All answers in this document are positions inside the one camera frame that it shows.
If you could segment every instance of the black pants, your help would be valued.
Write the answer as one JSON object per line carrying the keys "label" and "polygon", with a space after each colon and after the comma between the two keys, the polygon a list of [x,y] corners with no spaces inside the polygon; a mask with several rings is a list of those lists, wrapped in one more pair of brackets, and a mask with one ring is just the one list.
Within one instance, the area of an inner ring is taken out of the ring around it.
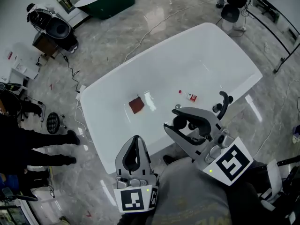
{"label": "black pants", "polygon": [[[254,161],[251,167],[265,165]],[[283,217],[267,210],[261,204],[258,193],[264,193],[270,188],[267,170],[251,172],[245,171],[238,180],[225,189],[232,224],[235,225],[264,225],[285,224]]]}
{"label": "black pants", "polygon": [[10,91],[4,91],[0,94],[0,100],[2,101],[6,111],[10,116],[15,116],[22,109],[25,113],[35,113],[41,115],[42,109],[39,105],[31,103],[29,101],[20,100],[15,94]]}
{"label": "black pants", "polygon": [[18,127],[1,127],[0,173],[21,174],[28,165],[69,165],[73,158],[64,155],[47,155],[33,148],[49,145],[73,144],[74,137],[67,135],[46,135]]}
{"label": "black pants", "polygon": [[22,110],[25,113],[34,113],[37,114],[38,116],[41,116],[42,113],[42,109],[39,105],[34,104],[32,102],[29,101],[23,101],[20,100],[21,105],[22,105]]}
{"label": "black pants", "polygon": [[33,196],[30,189],[47,187],[49,185],[47,178],[49,177],[48,171],[33,172],[28,171],[26,174],[18,176],[19,190],[25,196]]}
{"label": "black pants", "polygon": [[72,160],[69,156],[64,155],[47,155],[33,148],[42,148],[50,145],[71,144],[70,135],[48,135],[36,133],[34,131],[20,128],[20,136],[23,138],[23,145],[27,148],[27,156],[24,157],[26,165],[31,166],[62,166],[70,165]]}

